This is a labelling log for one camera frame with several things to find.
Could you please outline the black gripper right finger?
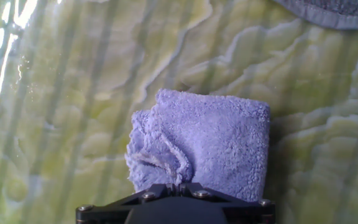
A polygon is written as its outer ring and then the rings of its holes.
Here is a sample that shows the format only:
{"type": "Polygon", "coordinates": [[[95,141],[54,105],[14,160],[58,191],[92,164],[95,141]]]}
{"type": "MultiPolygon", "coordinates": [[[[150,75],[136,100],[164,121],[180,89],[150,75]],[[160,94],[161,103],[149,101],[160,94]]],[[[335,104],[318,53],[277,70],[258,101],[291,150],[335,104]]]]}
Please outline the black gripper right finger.
{"type": "Polygon", "coordinates": [[[267,199],[246,202],[199,183],[180,184],[178,195],[186,199],[180,208],[194,223],[275,223],[275,204],[267,199]]]}

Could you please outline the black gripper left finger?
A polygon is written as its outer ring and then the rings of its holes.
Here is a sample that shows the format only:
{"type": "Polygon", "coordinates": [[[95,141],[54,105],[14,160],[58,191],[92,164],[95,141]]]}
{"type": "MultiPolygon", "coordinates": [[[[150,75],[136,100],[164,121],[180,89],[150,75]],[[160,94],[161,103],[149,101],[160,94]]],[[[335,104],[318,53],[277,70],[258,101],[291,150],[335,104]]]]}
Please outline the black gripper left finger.
{"type": "Polygon", "coordinates": [[[171,196],[176,196],[175,184],[153,184],[146,190],[105,206],[84,204],[76,208],[76,224],[124,223],[132,209],[171,196]]]}

